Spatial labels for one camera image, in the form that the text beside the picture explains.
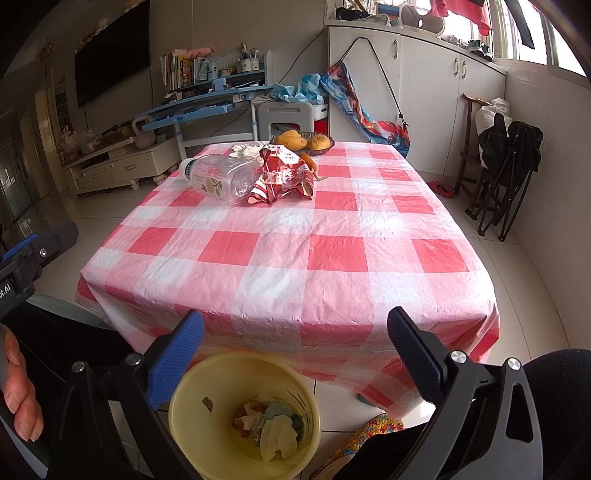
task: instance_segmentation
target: drawer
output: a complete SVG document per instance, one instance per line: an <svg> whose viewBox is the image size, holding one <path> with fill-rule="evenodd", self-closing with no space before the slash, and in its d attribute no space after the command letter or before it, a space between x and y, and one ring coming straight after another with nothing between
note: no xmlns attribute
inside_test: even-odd
<svg viewBox="0 0 591 480"><path fill-rule="evenodd" d="M114 181L155 177L158 174L154 165L154 153L152 152L114 161L110 164L110 170Z"/></svg>
<svg viewBox="0 0 591 480"><path fill-rule="evenodd" d="M113 182L113 177L111 176L108 165L87 168L82 171L82 178L84 179L84 184L87 188L98 187L98 185Z"/></svg>

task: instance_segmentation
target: plastic water bottle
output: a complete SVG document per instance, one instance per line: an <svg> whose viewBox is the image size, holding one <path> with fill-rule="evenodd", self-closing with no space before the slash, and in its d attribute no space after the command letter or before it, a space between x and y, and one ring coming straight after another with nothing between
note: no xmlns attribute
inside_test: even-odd
<svg viewBox="0 0 591 480"><path fill-rule="evenodd" d="M204 195L226 203L238 203L248 196L257 178L258 162L244 158L211 154L187 158L179 167L179 176L187 179Z"/></svg>

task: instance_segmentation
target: sneaker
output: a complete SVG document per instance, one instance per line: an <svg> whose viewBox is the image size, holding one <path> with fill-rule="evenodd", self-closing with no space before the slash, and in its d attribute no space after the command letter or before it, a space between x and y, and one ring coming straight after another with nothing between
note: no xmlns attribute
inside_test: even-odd
<svg viewBox="0 0 591 480"><path fill-rule="evenodd" d="M484 51L482 50L482 42L480 40L470 40L468 42L468 51L484 58Z"/></svg>
<svg viewBox="0 0 591 480"><path fill-rule="evenodd" d="M488 45L482 45L485 60L492 61L491 48Z"/></svg>

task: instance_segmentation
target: red snack bag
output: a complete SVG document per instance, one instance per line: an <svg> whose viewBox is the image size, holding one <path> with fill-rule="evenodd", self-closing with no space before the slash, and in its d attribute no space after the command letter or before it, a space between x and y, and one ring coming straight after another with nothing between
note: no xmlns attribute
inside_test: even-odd
<svg viewBox="0 0 591 480"><path fill-rule="evenodd" d="M292 189L312 198L314 177L298 155L283 145L267 145L260 155L265 162L263 173L248 195L248 203L273 203Z"/></svg>

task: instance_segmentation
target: trash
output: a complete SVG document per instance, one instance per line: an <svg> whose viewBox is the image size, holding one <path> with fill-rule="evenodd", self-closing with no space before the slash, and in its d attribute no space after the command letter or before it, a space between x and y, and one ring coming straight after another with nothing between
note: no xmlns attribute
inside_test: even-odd
<svg viewBox="0 0 591 480"><path fill-rule="evenodd" d="M244 158L246 160L255 160L259 166L262 166L263 159L261 158L260 151L266 145L265 142L250 142L250 143L239 143L232 147L233 152L230 153L230 157Z"/></svg>
<svg viewBox="0 0 591 480"><path fill-rule="evenodd" d="M264 160L263 173L255 182L248 203L273 203L290 190L302 197L314 195L314 177L308 165L298 155L283 145L267 145L261 150Z"/></svg>
<svg viewBox="0 0 591 480"><path fill-rule="evenodd" d="M211 154L183 160L178 173L200 193L233 205L249 195L258 172L257 161Z"/></svg>
<svg viewBox="0 0 591 480"><path fill-rule="evenodd" d="M304 437L303 417L293 412L291 405L269 394L261 394L239 406L232 427L242 438L252 437L264 462L273 460L278 451L284 460L294 456L298 441Z"/></svg>

